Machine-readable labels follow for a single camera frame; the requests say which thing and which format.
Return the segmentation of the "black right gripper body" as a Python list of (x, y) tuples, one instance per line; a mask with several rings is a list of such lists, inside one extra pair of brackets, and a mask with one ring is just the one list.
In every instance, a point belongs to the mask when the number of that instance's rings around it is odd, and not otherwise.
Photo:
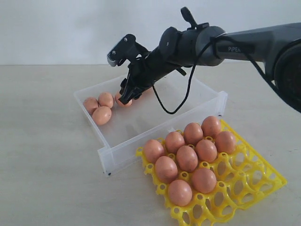
[(183, 75), (182, 67), (165, 61), (159, 49), (143, 53), (142, 57), (137, 58), (127, 67), (128, 75), (122, 81), (122, 92), (127, 84), (149, 88), (151, 84), (175, 70)]

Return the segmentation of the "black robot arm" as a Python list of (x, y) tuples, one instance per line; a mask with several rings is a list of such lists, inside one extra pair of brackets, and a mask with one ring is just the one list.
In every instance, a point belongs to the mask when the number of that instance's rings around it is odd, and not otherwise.
[(126, 60), (129, 72), (121, 83), (123, 104), (138, 99), (158, 80), (172, 71), (184, 74), (184, 68), (217, 66), (225, 59), (262, 62), (258, 72), (272, 90), (290, 107), (301, 109), (301, 25), (276, 25), (226, 33), (208, 23), (185, 31), (174, 27), (162, 34), (159, 45), (148, 51), (128, 34), (107, 55), (110, 65)]

